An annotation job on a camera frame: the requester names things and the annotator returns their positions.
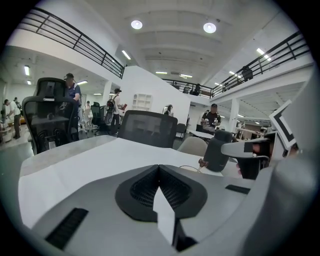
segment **column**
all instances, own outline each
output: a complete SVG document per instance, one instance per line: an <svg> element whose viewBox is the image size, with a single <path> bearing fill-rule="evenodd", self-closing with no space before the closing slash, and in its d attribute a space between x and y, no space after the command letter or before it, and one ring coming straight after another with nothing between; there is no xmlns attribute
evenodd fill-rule
<svg viewBox="0 0 320 256"><path fill-rule="evenodd" d="M109 94L111 91L112 82L108 81L104 85L103 96L102 96L102 106L107 105L107 101L109 100Z"/></svg>
<svg viewBox="0 0 320 256"><path fill-rule="evenodd" d="M232 99L232 106L231 106L231 113L230 113L230 120L229 120L229 132L234 133L237 126L237 120L238 120L238 114L239 114L239 99L233 98Z"/></svg>

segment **white table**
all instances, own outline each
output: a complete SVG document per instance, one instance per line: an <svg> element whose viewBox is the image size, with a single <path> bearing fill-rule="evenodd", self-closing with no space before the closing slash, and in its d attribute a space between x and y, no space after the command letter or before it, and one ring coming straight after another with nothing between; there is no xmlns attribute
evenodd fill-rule
<svg viewBox="0 0 320 256"><path fill-rule="evenodd" d="M213 135L201 131L196 131L196 130L189 130L187 129L187 132L194 134L195 136L206 138L206 139L211 139Z"/></svg>
<svg viewBox="0 0 320 256"><path fill-rule="evenodd" d="M22 163L18 185L22 221L32 228L57 203L98 179L158 164L192 166L197 169L199 159L200 156L172 148L155 147L106 135L48 150ZM204 173L222 176L219 172L209 170L204 170Z"/></svg>

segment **round ceiling light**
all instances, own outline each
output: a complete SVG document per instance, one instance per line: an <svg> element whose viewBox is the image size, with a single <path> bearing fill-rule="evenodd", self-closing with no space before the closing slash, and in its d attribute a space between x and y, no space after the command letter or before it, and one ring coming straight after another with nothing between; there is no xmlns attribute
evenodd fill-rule
<svg viewBox="0 0 320 256"><path fill-rule="evenodd" d="M131 22L131 27L133 27L135 30L139 30L142 28L142 22L139 20L134 20Z"/></svg>
<svg viewBox="0 0 320 256"><path fill-rule="evenodd" d="M211 33L214 33L217 28L216 28L216 25L214 25L212 23L206 23L206 24L204 24L203 29L205 32L211 34Z"/></svg>

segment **black metal railing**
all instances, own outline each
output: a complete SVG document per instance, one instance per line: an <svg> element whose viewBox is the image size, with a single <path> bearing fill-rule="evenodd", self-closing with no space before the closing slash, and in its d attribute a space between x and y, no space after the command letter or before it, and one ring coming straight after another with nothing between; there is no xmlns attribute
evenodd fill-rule
<svg viewBox="0 0 320 256"><path fill-rule="evenodd" d="M212 96L217 96L241 85L257 75L277 68L285 62L296 60L309 51L301 32L298 31L220 82L219 85L213 88Z"/></svg>
<svg viewBox="0 0 320 256"><path fill-rule="evenodd" d="M178 80L171 80L171 79L163 79L163 80L184 94L202 96L209 99L213 95L213 89L204 85L200 85L197 88L197 84L192 82L185 82L185 81L178 81Z"/></svg>
<svg viewBox="0 0 320 256"><path fill-rule="evenodd" d="M117 77L123 77L125 68L107 51L80 30L46 10L34 7L20 22L18 29L61 43L103 66Z"/></svg>

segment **black cap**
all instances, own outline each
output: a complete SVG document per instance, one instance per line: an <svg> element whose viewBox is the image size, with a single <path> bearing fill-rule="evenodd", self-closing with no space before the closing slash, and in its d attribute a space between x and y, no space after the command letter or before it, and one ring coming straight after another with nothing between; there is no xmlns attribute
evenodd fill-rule
<svg viewBox="0 0 320 256"><path fill-rule="evenodd" d="M72 79L74 79L75 77L74 77L74 75L73 74L71 74L71 73L68 73L68 74L66 74L65 76L64 76L64 80L66 80L66 79L68 79L68 78L72 78Z"/></svg>

